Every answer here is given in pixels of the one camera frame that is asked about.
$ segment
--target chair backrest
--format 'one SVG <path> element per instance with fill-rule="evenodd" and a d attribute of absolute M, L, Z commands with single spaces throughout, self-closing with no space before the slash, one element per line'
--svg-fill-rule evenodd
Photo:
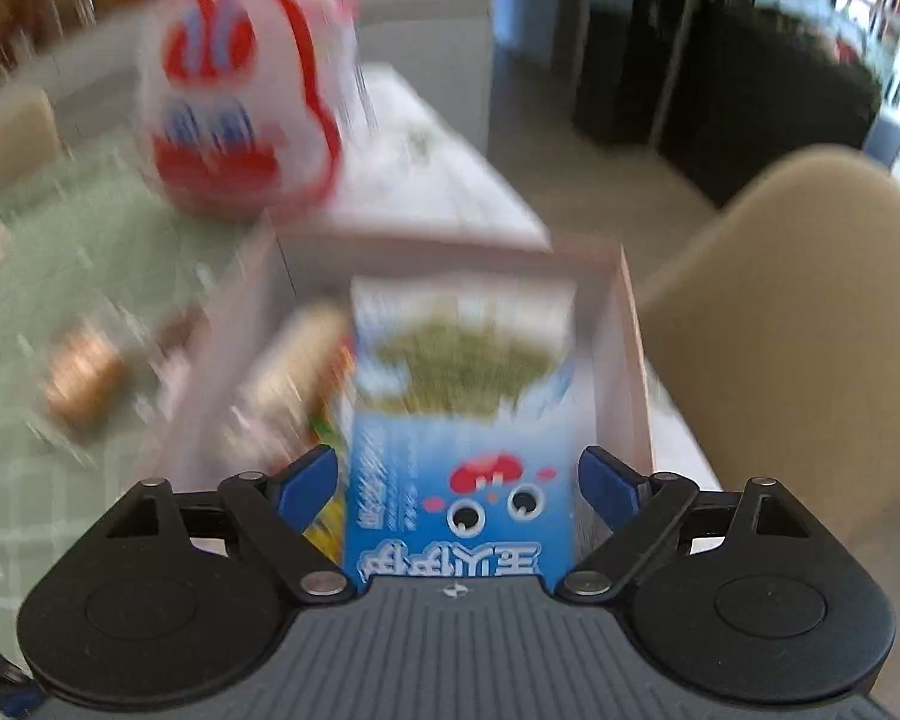
<path fill-rule="evenodd" d="M 0 90 L 0 190 L 53 162 L 62 151 L 53 106 L 38 86 Z"/>
<path fill-rule="evenodd" d="M 637 295 L 645 350 L 727 488 L 783 481 L 841 538 L 900 500 L 900 189 L 815 146 Z"/>

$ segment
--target pink cheek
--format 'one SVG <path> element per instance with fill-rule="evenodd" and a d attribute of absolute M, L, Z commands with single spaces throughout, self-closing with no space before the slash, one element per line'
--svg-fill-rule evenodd
<path fill-rule="evenodd" d="M 427 514 L 436 514 L 443 511 L 444 504 L 443 499 L 439 495 L 434 495 L 431 498 L 424 498 L 420 501 L 420 506 L 423 507 L 423 511 L 427 512 Z"/>

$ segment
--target metal screw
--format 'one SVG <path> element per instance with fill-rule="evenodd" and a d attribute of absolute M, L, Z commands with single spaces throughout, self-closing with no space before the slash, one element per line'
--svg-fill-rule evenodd
<path fill-rule="evenodd" d="M 610 589 L 612 582 L 599 571 L 574 571 L 563 580 L 563 586 L 574 595 L 590 598 L 602 595 Z"/>
<path fill-rule="evenodd" d="M 346 590 L 346 577 L 336 571 L 314 571 L 300 581 L 300 586 L 310 595 L 326 598 Z"/>

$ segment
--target cartoon eye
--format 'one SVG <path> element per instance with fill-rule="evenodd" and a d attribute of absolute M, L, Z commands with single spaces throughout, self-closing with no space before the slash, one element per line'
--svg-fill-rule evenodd
<path fill-rule="evenodd" d="M 529 522 L 543 513 L 543 490 L 536 485 L 520 485 L 506 498 L 506 512 L 517 522 Z"/>
<path fill-rule="evenodd" d="M 487 515 L 484 513 L 484 507 L 469 498 L 454 501 L 447 509 L 447 524 L 450 526 L 450 530 L 460 538 L 480 536 L 485 523 L 487 523 Z"/>
<path fill-rule="evenodd" d="M 223 110 L 214 117 L 210 137 L 221 151 L 243 151 L 253 143 L 253 128 L 247 111 L 238 105 Z"/>
<path fill-rule="evenodd" d="M 200 140 L 197 117 L 189 105 L 182 105 L 170 111 L 164 128 L 167 140 L 175 146 L 196 148 Z"/>

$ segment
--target red and white bag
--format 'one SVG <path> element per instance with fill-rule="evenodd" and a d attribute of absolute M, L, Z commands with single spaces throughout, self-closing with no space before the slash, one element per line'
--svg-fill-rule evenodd
<path fill-rule="evenodd" d="M 152 177 L 194 213 L 277 218 L 329 199 L 358 103 L 343 0 L 158 0 L 140 52 Z"/>

